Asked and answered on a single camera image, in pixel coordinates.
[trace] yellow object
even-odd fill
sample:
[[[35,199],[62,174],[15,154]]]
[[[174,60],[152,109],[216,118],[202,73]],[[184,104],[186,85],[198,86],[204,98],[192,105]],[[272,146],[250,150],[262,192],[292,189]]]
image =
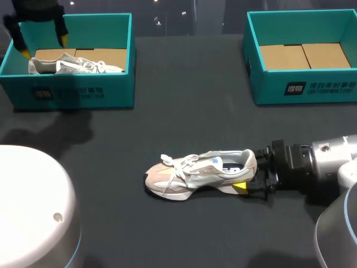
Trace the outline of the yellow object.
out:
[[[28,49],[21,50],[20,53],[28,60],[31,60],[31,55]]]
[[[62,36],[61,36],[61,39],[62,39],[63,48],[65,49],[65,48],[67,47],[68,35],[62,35]]]
[[[233,184],[233,188],[239,194],[248,194],[247,183],[235,183],[235,184]]]

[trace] box logo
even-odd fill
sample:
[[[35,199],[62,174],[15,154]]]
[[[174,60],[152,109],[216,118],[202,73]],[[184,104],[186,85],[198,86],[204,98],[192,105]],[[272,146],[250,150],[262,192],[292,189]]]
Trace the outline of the box logo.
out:
[[[306,82],[289,82],[286,85],[284,95],[301,95],[305,89]]]
[[[52,99],[52,93],[49,88],[35,87],[35,88],[32,88],[32,91],[33,91],[36,99],[39,99],[39,100],[51,100]]]

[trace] shoelace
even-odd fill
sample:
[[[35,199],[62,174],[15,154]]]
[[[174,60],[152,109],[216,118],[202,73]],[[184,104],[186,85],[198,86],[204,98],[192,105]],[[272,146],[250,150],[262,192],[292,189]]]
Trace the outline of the shoelace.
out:
[[[87,60],[85,58],[78,58],[78,64],[84,68],[88,68],[88,73],[96,73],[97,70],[99,73],[105,73],[105,62],[100,60],[95,63],[94,61]]]
[[[168,180],[165,190],[162,192],[162,196],[165,194],[168,187],[170,187],[174,177],[181,178],[187,186],[186,175],[197,175],[199,173],[184,171],[185,167],[193,166],[194,162],[198,160],[198,155],[187,155],[181,161],[175,161],[167,155],[161,155],[161,160],[164,165],[173,167],[173,172]]]

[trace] sneaker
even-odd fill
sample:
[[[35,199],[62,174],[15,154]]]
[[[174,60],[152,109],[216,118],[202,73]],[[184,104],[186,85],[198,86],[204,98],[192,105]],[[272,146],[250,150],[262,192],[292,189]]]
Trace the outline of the sneaker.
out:
[[[122,68],[97,63],[85,58],[76,58],[64,53],[57,60],[39,60],[32,58],[28,62],[29,74],[67,74],[67,73],[124,73]]]
[[[156,195],[171,200],[186,200],[202,186],[213,186],[223,193],[239,194],[232,186],[250,181],[257,171],[254,152],[209,151],[172,159],[161,155],[162,164],[146,171],[145,185]]]

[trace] dark tabletop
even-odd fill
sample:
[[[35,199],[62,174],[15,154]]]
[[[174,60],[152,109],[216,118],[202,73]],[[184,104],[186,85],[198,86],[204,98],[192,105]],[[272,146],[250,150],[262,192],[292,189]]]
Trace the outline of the dark tabletop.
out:
[[[69,173],[83,221],[84,268],[318,267],[324,207],[299,192],[268,202],[195,193],[181,203],[147,195],[160,154],[259,149],[357,133],[357,106],[258,107],[242,36],[139,37],[133,110],[14,113],[0,90],[2,143],[53,156]]]

